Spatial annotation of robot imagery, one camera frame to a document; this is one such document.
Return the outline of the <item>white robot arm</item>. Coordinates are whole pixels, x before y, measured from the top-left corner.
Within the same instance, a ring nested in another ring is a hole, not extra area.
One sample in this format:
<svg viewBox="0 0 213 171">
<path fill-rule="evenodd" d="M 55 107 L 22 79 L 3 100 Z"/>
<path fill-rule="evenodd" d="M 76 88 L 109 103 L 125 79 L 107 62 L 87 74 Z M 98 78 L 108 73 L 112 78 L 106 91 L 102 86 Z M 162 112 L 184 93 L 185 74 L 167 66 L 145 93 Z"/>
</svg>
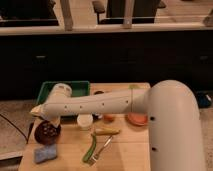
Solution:
<svg viewBox="0 0 213 171">
<path fill-rule="evenodd" d="M 206 171 L 199 108 L 193 92 L 176 80 L 136 88 L 72 97 L 59 84 L 31 114 L 54 124 L 71 114 L 146 114 L 151 171 Z"/>
</svg>

